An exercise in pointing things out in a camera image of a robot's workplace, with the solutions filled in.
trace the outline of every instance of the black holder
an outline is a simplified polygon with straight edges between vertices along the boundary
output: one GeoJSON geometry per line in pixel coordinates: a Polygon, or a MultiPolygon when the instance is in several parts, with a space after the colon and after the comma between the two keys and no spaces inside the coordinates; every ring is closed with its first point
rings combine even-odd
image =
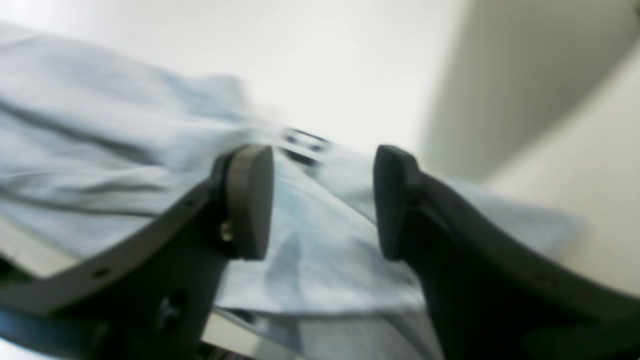
{"type": "Polygon", "coordinates": [[[637,360],[640,300],[530,251],[393,146],[374,166],[383,254],[422,282],[447,360],[637,360]]]}
{"type": "Polygon", "coordinates": [[[272,198],[270,147],[218,157],[210,179],[129,239],[0,291],[0,337],[65,359],[193,358],[228,259],[266,253],[272,198]]]}

